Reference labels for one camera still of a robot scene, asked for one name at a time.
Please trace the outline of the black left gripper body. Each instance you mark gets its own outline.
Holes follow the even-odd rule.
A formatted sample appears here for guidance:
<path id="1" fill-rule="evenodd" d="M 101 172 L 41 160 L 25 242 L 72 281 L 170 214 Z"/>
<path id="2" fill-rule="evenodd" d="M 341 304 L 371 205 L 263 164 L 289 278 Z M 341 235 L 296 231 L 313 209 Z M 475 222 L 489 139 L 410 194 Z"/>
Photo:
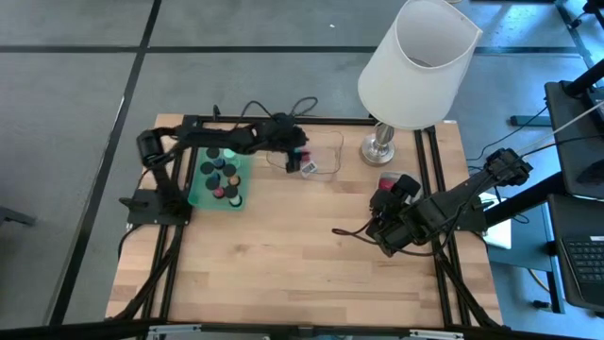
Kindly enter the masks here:
<path id="1" fill-rule="evenodd" d="M 308 140 L 295 118 L 284 112 L 276 113 L 261 126 L 262 148 L 267 151 L 291 152 L 305 146 Z"/>

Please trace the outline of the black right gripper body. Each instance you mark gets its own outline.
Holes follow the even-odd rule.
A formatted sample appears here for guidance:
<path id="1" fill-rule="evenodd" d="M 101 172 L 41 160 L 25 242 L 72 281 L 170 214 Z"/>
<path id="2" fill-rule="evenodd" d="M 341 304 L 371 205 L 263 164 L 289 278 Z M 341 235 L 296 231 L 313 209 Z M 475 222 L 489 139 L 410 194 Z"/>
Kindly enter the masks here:
<path id="1" fill-rule="evenodd" d="M 434 204 L 426 200 L 413 204 L 392 200 L 372 217 L 372 239 L 388 257 L 410 244 L 422 246 L 434 239 Z"/>

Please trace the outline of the white sand hourglass black caps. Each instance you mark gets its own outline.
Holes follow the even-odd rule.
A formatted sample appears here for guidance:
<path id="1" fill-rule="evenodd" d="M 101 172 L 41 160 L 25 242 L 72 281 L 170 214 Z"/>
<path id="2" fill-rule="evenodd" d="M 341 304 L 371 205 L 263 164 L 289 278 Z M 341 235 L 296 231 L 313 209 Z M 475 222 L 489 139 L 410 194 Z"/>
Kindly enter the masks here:
<path id="1" fill-rule="evenodd" d="M 231 207 L 240 207 L 243 203 L 242 196 L 239 194 L 239 190 L 236 186 L 228 185 L 225 190 L 225 197 Z"/>

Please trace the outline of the blue sand hourglass black caps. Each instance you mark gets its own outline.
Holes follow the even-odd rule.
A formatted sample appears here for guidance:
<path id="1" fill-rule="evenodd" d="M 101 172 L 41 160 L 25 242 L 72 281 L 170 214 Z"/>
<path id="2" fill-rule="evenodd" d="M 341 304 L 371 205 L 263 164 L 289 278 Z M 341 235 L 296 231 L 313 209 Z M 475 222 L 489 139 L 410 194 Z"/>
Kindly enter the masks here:
<path id="1" fill-rule="evenodd" d="M 221 154 L 221 149 L 218 147 L 209 147 L 206 155 L 215 169 L 221 170 L 226 165 L 226 161 Z"/>
<path id="2" fill-rule="evenodd" d="M 221 176 L 212 161 L 204 161 L 199 166 L 199 170 L 200 170 L 201 174 L 203 175 L 204 180 L 209 180 L 209 179 L 211 179 L 213 181 L 221 180 Z"/>

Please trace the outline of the small grey plastic bin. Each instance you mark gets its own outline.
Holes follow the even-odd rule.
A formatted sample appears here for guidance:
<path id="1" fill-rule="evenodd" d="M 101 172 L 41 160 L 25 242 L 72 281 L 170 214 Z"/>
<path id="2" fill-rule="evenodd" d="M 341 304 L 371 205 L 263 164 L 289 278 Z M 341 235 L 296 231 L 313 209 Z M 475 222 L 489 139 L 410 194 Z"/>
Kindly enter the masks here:
<path id="1" fill-rule="evenodd" d="M 407 173 L 407 172 L 401 172 L 401 171 L 384 171 L 384 172 L 396 172 L 396 173 L 401 173 L 402 175 L 408 175 L 408 176 L 410 176 L 410 177 L 414 178 L 414 179 L 415 179 L 417 182 L 419 182 L 419 178 L 418 178 L 416 175 L 414 175 L 414 174 L 409 174 L 409 173 Z M 381 179 L 380 175 L 379 175 L 379 178 L 378 178 L 378 180 L 377 180 L 377 188 L 378 188 L 378 183 L 379 183 L 379 180 Z M 405 199 L 405 203 L 407 203 L 407 204 L 412 204 L 412 203 L 414 203 L 415 201 L 417 201 L 419 198 L 421 198 L 421 197 L 422 197 L 422 195 L 423 195 L 423 186 L 422 186 L 422 184 L 421 184 L 421 189 L 419 190 L 418 194 L 417 194 L 415 197 L 407 197 L 407 198 Z"/>

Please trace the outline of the clear plastic tray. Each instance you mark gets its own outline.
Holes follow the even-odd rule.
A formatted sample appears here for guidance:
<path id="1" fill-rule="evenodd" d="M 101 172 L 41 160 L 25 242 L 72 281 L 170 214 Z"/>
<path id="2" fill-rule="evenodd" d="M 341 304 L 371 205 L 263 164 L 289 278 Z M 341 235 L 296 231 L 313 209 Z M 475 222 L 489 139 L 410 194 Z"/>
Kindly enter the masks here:
<path id="1" fill-rule="evenodd" d="M 317 173 L 303 178 L 300 170 L 295 173 L 287 173 L 285 169 L 287 153 L 268 151 L 260 158 L 262 165 L 274 172 L 289 178 L 299 178 L 316 181 L 331 180 L 342 167 L 342 155 L 345 137 L 343 133 L 327 126 L 305 126 L 308 141 L 303 148 L 309 151 L 311 159 L 318 167 Z"/>

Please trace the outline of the white box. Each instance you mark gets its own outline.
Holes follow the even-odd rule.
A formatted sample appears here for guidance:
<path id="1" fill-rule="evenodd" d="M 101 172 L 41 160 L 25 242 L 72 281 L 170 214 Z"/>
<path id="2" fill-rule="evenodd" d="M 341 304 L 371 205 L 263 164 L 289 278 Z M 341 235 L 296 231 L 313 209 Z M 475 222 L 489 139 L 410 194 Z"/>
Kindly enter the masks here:
<path id="1" fill-rule="evenodd" d="M 479 195 L 481 202 L 487 205 L 487 210 L 499 204 L 496 195 L 482 193 Z M 482 234 L 482 239 L 490 246 L 503 249 L 512 248 L 512 222 L 510 219 L 489 227 Z"/>

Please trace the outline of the teal translucent plastic bin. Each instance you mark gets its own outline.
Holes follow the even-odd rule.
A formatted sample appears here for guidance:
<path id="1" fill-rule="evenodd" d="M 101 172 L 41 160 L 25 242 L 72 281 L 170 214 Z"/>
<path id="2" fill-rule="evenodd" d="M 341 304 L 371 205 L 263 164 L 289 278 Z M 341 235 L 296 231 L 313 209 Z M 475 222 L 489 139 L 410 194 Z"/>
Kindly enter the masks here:
<path id="1" fill-rule="evenodd" d="M 205 210 L 205 211 L 232 211 L 238 212 L 242 211 L 245 207 L 245 203 L 248 196 L 248 188 L 249 182 L 251 180 L 251 172 L 253 159 L 251 156 L 242 156 L 242 166 L 237 169 L 237 173 L 241 178 L 241 183 L 237 186 L 239 190 L 239 194 L 242 196 L 243 203 L 240 207 L 231 207 L 228 203 L 227 198 L 224 196 L 221 199 L 216 199 L 211 192 L 205 186 L 205 180 L 203 179 L 203 175 L 199 170 L 199 166 L 203 162 L 209 162 L 209 159 L 206 155 L 208 147 L 199 147 L 197 149 L 197 159 L 195 164 L 195 172 L 193 176 L 193 181 L 191 184 L 191 189 L 188 195 L 189 203 L 194 206 L 196 209 Z M 223 169 L 218 170 L 221 176 L 221 186 L 225 188 L 227 185 L 227 179 L 223 175 Z"/>

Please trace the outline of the white shade table lamp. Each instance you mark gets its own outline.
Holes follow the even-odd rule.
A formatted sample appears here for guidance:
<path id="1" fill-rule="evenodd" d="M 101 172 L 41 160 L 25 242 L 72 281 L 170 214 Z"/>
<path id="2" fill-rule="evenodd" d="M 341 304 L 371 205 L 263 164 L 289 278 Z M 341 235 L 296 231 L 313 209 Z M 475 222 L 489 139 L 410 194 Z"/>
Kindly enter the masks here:
<path id="1" fill-rule="evenodd" d="M 445 0 L 407 0 L 361 71 L 358 94 L 377 120 L 361 143 L 374 166 L 394 157 L 397 129 L 429 128 L 445 119 L 482 30 Z"/>

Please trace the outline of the grey metal cart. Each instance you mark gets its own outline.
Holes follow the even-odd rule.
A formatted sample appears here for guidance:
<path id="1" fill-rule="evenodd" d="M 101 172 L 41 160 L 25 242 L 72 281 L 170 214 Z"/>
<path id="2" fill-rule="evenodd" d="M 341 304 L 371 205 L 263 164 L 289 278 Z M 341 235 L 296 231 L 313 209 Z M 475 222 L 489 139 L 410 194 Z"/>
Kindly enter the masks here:
<path id="1" fill-rule="evenodd" d="M 564 295 L 562 277 L 555 255 L 554 236 L 550 225 L 550 215 L 546 204 L 522 212 L 521 216 L 510 219 L 512 222 L 512 248 L 503 249 L 489 246 L 490 260 L 540 271 L 546 275 L 544 287 L 549 301 L 533 300 L 535 309 L 549 310 L 554 314 L 564 314 Z"/>

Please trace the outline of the black side desk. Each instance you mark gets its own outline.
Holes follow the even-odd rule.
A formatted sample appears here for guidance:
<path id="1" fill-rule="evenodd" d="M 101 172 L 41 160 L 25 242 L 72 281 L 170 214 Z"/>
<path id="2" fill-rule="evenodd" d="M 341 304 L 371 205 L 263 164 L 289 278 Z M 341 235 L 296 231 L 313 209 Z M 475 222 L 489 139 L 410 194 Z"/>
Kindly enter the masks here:
<path id="1" fill-rule="evenodd" d="M 604 159 L 604 59 L 573 81 L 546 83 L 545 102 L 565 191 L 604 200 L 604 183 L 577 183 L 582 170 Z"/>

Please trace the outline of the black computer mouse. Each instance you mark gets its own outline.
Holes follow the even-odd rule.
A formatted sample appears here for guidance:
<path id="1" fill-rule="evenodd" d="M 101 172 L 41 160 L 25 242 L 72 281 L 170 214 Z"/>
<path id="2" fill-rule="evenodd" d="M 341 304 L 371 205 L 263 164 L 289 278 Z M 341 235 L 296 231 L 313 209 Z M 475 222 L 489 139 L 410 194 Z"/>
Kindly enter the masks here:
<path id="1" fill-rule="evenodd" d="M 584 185 L 600 185 L 604 183 L 604 159 L 595 161 L 582 170 L 577 176 L 577 183 Z"/>

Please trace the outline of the black laptop keyboard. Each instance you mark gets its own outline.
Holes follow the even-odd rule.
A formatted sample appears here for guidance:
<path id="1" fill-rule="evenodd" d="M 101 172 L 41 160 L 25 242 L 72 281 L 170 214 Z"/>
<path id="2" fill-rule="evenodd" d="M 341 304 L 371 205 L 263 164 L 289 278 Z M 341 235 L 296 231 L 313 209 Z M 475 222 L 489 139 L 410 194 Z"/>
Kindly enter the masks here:
<path id="1" fill-rule="evenodd" d="M 564 237 L 558 251 L 569 303 L 604 314 L 604 235 Z"/>

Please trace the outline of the grey chair base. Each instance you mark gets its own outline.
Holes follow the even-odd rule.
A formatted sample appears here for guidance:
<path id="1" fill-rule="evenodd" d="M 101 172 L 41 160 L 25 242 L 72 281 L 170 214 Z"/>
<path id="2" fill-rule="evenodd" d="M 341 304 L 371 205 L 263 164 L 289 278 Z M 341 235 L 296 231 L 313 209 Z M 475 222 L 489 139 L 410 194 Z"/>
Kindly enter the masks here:
<path id="1" fill-rule="evenodd" d="M 12 209 L 0 206 L 0 227 L 5 222 L 15 222 L 25 226 L 33 226 L 36 222 L 36 218 L 27 214 L 16 212 Z"/>

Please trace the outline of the black aluminium table frame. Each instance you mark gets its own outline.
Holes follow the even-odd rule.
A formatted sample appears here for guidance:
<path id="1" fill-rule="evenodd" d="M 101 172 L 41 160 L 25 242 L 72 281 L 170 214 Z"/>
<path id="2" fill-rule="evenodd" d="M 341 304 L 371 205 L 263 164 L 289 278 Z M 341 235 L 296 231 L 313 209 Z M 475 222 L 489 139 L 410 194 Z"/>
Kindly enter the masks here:
<path id="1" fill-rule="evenodd" d="M 344 137 L 329 181 L 289 178 L 253 158 L 245 207 L 193 209 L 186 225 L 142 226 L 125 241 L 106 313 L 143 287 L 153 258 L 177 244 L 152 316 L 189 323 L 439 328 L 468 321 L 452 283 L 425 247 L 385 256 L 352 236 L 370 216 L 380 169 L 361 160 L 368 118 L 310 117 Z"/>

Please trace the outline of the black floor bracket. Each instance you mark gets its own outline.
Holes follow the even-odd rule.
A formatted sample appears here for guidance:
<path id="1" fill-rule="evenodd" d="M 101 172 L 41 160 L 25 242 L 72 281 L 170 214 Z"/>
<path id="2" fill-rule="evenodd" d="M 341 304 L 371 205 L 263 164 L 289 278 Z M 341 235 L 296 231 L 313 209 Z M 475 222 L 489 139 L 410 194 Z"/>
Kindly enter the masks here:
<path id="1" fill-rule="evenodd" d="M 510 124 L 513 127 L 537 127 L 537 128 L 550 128 L 551 120 L 546 116 L 527 116 L 527 115 L 513 115 L 510 117 Z"/>

